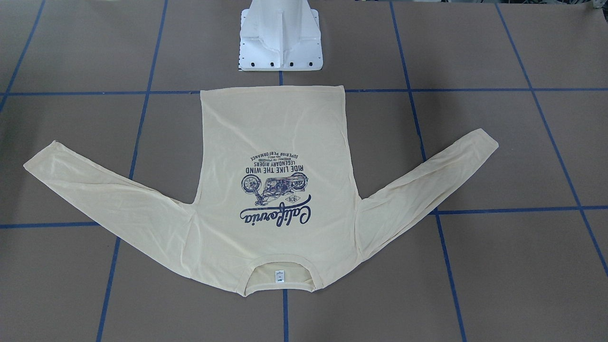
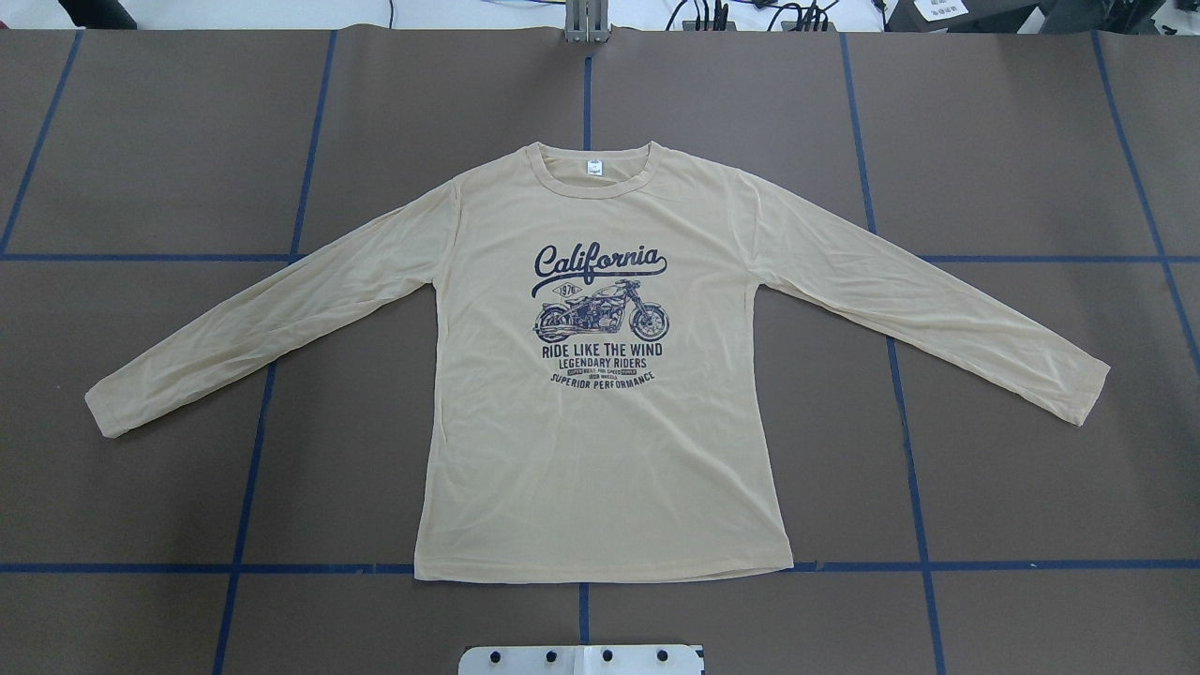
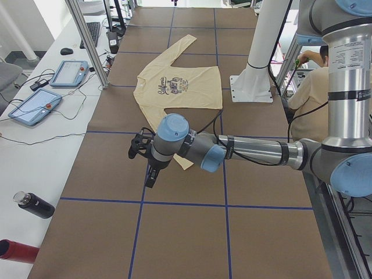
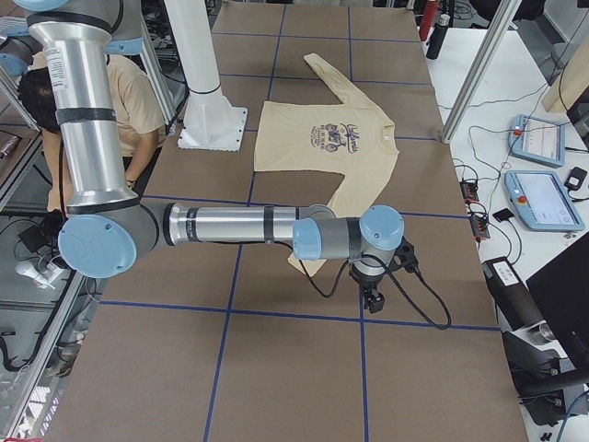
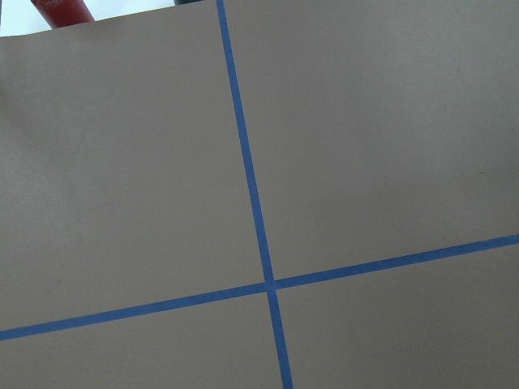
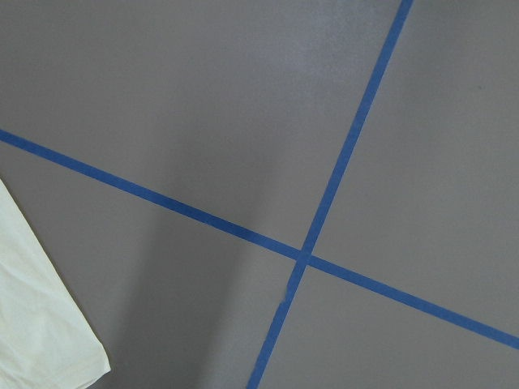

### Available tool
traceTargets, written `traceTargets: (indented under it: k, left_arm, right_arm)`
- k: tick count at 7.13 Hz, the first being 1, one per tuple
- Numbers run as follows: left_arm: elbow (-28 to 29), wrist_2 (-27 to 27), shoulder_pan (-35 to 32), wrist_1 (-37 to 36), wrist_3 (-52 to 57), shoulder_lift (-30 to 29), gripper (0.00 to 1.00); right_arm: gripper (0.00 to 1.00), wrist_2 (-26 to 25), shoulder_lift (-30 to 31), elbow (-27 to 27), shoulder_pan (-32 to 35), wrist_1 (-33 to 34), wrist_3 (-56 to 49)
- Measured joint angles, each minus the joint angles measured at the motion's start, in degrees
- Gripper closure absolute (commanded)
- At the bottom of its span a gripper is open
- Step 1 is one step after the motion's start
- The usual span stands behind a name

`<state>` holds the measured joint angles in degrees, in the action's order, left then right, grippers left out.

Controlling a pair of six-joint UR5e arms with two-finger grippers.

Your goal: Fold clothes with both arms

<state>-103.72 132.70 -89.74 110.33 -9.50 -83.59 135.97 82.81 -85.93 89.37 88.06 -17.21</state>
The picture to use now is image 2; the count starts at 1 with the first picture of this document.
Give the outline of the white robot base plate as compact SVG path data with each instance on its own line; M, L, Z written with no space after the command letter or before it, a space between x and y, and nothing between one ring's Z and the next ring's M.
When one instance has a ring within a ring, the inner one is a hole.
M476 646L458 674L704 674L701 646L686 644Z

